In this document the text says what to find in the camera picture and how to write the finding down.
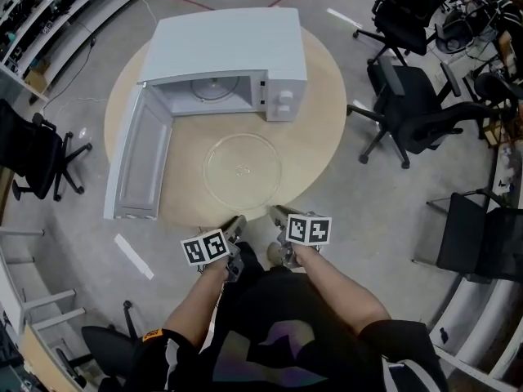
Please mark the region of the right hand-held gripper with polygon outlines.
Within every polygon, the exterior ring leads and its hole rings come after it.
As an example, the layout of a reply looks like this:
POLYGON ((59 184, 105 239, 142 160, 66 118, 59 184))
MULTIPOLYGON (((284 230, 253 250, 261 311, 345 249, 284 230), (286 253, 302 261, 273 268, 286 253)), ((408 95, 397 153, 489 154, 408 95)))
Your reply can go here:
POLYGON ((273 224, 281 230, 277 240, 282 254, 281 263, 289 269, 300 267, 297 263, 293 244, 313 247, 320 251, 322 246, 330 244, 332 218, 318 216, 283 205, 269 208, 269 216, 273 224))

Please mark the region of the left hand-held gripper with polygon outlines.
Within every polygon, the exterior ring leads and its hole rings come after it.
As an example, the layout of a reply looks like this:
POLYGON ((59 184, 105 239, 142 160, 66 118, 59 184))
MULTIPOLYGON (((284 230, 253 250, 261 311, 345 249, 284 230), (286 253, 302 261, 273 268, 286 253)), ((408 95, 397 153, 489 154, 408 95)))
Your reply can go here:
POLYGON ((181 249, 189 266, 203 270, 206 265, 227 259, 228 283, 235 283, 243 272, 240 249, 229 240, 239 240, 247 224, 244 215, 233 216, 220 229, 181 241, 181 249))

